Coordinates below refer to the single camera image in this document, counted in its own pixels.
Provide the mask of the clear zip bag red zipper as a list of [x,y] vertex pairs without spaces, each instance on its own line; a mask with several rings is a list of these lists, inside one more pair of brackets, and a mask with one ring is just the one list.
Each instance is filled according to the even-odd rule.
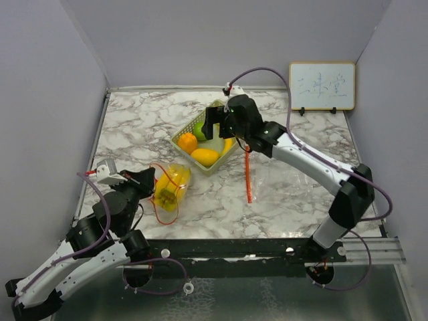
[[149,167],[160,171],[160,175],[155,175],[154,194],[150,198],[156,220],[161,225],[172,225],[179,217],[180,204],[190,184],[191,170],[177,163],[165,166],[151,163]]

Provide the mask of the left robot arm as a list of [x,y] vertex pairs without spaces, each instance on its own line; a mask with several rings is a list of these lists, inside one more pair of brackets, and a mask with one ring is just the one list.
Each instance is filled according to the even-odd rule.
[[90,280],[126,263],[150,258],[150,245],[132,226],[139,202],[154,193],[155,169],[140,172],[96,171],[99,183],[111,188],[87,217],[77,221],[54,254],[30,276],[9,280],[16,320],[43,320]]

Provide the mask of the yellow mango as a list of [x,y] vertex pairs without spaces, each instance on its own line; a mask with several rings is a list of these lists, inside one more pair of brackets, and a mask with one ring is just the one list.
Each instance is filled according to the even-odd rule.
[[216,150],[197,148],[191,153],[191,157],[204,167],[211,167],[219,160],[220,154]]

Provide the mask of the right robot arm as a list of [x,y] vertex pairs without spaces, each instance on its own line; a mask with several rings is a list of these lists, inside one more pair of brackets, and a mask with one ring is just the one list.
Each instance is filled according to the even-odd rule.
[[353,167],[303,144],[285,126],[263,120],[255,101],[246,94],[228,99],[223,106],[206,108],[202,129],[206,139],[213,138],[215,125],[219,137],[244,140],[250,150],[298,169],[334,196],[327,218],[307,245],[308,256],[314,261],[331,254],[335,241],[356,226],[375,199],[369,167]]

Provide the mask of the small whiteboard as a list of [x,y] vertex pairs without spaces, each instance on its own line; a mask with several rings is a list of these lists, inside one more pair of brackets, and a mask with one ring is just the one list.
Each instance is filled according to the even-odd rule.
[[356,66],[352,62],[294,62],[289,66],[292,110],[352,110]]

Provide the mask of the yellow banana bunch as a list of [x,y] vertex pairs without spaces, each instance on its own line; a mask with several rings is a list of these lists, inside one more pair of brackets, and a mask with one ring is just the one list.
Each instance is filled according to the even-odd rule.
[[175,211],[187,192],[190,179],[189,167],[178,164],[169,165],[157,179],[154,203],[167,212]]

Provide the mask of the green plastic basket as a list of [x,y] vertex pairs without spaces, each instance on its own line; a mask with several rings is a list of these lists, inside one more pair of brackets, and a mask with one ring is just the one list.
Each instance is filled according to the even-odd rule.
[[238,150],[241,150],[238,142],[235,138],[232,138],[232,145],[227,151],[223,151],[226,147],[226,139],[219,137],[219,124],[213,125],[213,139],[212,140],[204,140],[198,142],[198,148],[210,149],[218,152],[220,157],[217,159],[215,163],[210,166],[205,166],[199,161],[195,160],[189,153],[184,151],[181,147],[178,146],[178,140],[183,134],[193,133],[194,125],[201,122],[204,124],[205,122],[205,111],[206,108],[202,108],[199,113],[190,119],[178,132],[176,132],[170,142],[172,146],[178,151],[178,153],[184,157],[187,161],[189,161],[192,165],[194,165],[198,170],[200,170],[206,177],[212,176],[216,171],[220,169],[221,166],[227,163],[227,161],[235,154]]

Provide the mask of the orange bell pepper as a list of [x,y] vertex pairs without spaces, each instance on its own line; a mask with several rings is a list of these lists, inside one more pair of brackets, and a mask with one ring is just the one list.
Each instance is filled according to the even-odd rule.
[[177,146],[186,152],[187,154],[191,154],[198,147],[198,140],[195,135],[190,132],[186,132],[180,135]]

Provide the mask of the small yellow bananas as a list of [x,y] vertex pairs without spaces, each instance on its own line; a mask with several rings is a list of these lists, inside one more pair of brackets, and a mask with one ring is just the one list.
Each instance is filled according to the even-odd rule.
[[224,142],[224,146],[223,146],[223,150],[221,152],[221,156],[225,155],[233,146],[234,142],[232,138],[226,138],[223,139]]

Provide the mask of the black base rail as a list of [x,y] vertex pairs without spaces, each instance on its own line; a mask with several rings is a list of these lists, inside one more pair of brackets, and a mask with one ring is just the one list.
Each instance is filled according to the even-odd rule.
[[305,265],[343,263],[346,256],[339,252],[343,243],[337,241],[330,249],[315,249],[307,238],[271,239],[150,239],[154,258],[161,251],[180,264],[154,262],[150,270],[157,279],[189,278],[251,278],[286,276],[303,278]]

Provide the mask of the green lime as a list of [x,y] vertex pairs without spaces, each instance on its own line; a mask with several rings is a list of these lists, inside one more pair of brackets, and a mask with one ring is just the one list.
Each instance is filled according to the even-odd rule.
[[204,142],[207,140],[205,134],[203,133],[204,122],[196,122],[193,126],[193,135],[199,142]]

